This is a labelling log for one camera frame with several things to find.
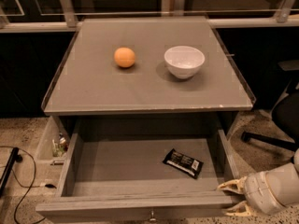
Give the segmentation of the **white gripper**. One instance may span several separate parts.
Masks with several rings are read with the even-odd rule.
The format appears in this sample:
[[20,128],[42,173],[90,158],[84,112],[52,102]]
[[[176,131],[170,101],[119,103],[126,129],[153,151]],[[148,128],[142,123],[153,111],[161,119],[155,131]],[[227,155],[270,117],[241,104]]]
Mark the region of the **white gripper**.
[[285,208],[272,193],[266,180],[266,172],[226,181],[219,184],[217,190],[244,193],[246,197],[246,201],[224,210],[224,214],[228,217],[253,217],[256,215],[254,210],[266,215],[274,215]]

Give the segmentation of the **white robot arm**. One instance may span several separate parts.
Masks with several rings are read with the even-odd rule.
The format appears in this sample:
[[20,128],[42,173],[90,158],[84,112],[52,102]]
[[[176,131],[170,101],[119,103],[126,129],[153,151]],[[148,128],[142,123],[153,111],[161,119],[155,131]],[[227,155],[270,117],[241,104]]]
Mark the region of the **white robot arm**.
[[270,171],[250,174],[217,186],[243,195],[245,200],[224,211],[230,217],[270,216],[299,204],[299,149],[293,162]]

